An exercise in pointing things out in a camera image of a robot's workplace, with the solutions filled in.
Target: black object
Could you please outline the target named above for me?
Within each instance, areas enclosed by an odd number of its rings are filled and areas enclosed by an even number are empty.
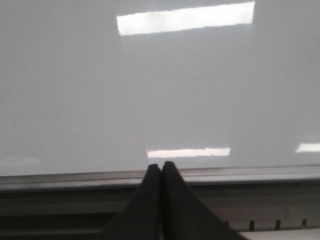
[[[171,161],[162,169],[161,188],[164,240],[245,240],[199,201]]]
[[[160,178],[158,165],[149,165],[127,206],[92,240],[158,240]]]

